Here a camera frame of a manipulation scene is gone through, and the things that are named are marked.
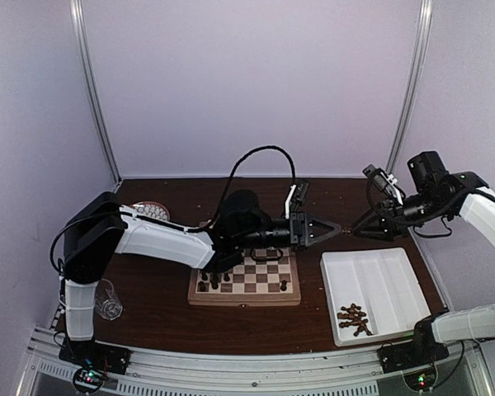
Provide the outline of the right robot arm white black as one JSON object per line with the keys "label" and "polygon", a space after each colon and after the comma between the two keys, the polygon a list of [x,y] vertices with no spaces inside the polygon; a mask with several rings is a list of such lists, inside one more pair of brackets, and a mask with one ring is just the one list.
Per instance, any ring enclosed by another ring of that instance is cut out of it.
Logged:
{"label": "right robot arm white black", "polygon": [[[351,226],[360,238],[393,241],[436,219],[461,219],[495,250],[495,191],[477,173],[449,172],[436,151],[407,162],[415,192],[407,195],[394,175],[368,165],[365,198],[369,209]],[[424,318],[416,323],[407,358],[423,364],[450,342],[495,341],[495,303]]]}

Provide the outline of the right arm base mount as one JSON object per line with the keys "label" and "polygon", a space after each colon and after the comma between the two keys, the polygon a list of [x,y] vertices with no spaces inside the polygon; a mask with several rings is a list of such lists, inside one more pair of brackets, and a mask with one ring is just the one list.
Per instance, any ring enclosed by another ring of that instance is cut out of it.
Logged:
{"label": "right arm base mount", "polygon": [[443,360],[449,356],[447,346],[431,344],[417,346],[414,342],[382,346],[378,350],[379,362],[385,374],[409,370]]}

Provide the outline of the wooden chess board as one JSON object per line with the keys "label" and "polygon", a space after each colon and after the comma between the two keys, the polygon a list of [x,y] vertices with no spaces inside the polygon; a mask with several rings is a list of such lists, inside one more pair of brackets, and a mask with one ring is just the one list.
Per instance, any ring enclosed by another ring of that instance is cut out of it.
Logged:
{"label": "wooden chess board", "polygon": [[[199,306],[276,307],[297,306],[301,302],[301,291],[296,257],[289,248],[248,249],[243,254],[243,263],[226,271],[230,281],[220,274],[217,290],[213,290],[209,279],[206,292],[200,292],[198,284],[203,281],[203,271],[191,272],[187,301]],[[281,291],[283,280],[287,290]]]}

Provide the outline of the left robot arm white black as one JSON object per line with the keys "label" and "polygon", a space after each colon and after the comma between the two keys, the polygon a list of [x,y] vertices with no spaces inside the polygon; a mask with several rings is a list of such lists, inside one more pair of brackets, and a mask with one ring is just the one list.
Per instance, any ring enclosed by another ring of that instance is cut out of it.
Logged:
{"label": "left robot arm white black", "polygon": [[106,191],[71,218],[55,237],[63,258],[51,264],[64,294],[63,348],[85,366],[102,358],[94,341],[95,291],[114,254],[134,254],[220,273],[241,263],[247,249],[308,248],[342,232],[340,224],[290,208],[272,218],[251,190],[237,190],[208,224],[189,227],[152,219]]}

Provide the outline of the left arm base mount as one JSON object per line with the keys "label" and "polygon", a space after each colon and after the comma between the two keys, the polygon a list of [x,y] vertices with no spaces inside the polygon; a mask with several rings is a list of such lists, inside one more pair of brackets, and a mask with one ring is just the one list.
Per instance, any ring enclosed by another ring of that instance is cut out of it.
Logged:
{"label": "left arm base mount", "polygon": [[72,341],[65,331],[53,335],[59,347],[59,359],[101,373],[124,375],[130,363],[131,350],[100,343],[92,336],[87,341]]}

